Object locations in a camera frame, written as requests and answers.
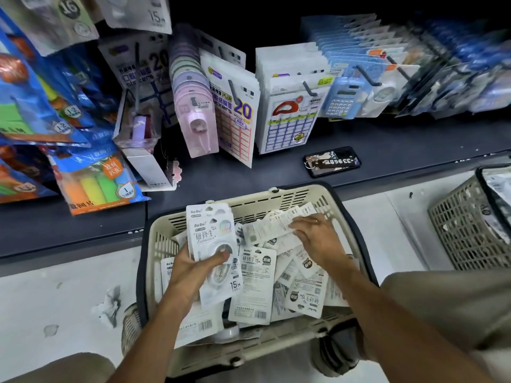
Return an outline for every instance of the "forearm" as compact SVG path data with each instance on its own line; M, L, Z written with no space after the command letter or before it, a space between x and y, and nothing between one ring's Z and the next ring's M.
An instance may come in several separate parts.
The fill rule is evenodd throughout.
M163 383L182 321L182 306L162 300L108 383Z
M343 257L328 266L392 383L491 382L467 355L416 318Z

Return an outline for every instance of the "yellow price tag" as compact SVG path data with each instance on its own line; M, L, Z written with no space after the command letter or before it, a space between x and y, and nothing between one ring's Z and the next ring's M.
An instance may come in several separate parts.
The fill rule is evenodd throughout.
M333 76L329 76L328 78L320 79L318 81L318 86L329 85L330 83L332 83L333 80L334 80Z

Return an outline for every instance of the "dark gray shelf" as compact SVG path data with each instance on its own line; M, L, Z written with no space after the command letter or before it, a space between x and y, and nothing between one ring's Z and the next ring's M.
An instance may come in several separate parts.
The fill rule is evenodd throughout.
M182 181L174 192L152 193L148 216L206 200L228 199L271 187L312 180L303 165L307 154L351 146L362 166L323 176L335 188L375 186L402 181L428 172L452 169L453 163L471 159L483 161L489 154L511 150L509 111L460 115L433 120L429 115L402 118L355 119L327 122L320 119L307 144L254 156L252 169L221 151L190 159L182 150L184 142L174 127L169 155L178 158Z
M144 227L145 203L71 216L62 197L0 205L0 257L59 251L100 238L122 240Z

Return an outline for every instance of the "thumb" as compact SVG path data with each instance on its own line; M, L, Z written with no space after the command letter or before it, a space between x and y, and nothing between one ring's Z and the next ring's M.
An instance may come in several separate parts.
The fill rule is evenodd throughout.
M305 251L309 252L308 248L310 247L311 242L310 242L309 238L307 237L307 235L305 234L305 232L300 231L300 230L295 230L294 234L298 237L298 239L300 239L302 241Z
M227 251L219 251L208 259L199 262L199 265L206 271L206 273L209 273L216 266L219 266L227 261L227 259L229 259L229 253Z

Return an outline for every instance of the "person's left hand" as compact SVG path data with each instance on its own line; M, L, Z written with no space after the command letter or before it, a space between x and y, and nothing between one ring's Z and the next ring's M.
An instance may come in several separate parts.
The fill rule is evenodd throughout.
M174 314L175 309L178 309L184 318L190 311L206 277L227 259L229 259L229 253L219 251L206 260L195 262L189 257L188 243L186 243L174 259L172 275L162 298L162 304L172 305Z

